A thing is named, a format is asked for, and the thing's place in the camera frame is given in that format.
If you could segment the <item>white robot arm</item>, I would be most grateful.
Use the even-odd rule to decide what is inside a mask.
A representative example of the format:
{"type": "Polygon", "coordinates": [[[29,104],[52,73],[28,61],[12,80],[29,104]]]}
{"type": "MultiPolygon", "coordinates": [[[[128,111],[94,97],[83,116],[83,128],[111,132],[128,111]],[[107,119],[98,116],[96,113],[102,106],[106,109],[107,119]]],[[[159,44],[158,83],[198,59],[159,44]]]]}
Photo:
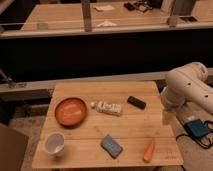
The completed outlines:
{"type": "Polygon", "coordinates": [[[166,86],[160,94],[164,106],[162,123],[168,125],[184,103],[189,100],[213,115],[213,88],[205,81],[207,67],[200,62],[192,62],[168,71],[166,86]]]}

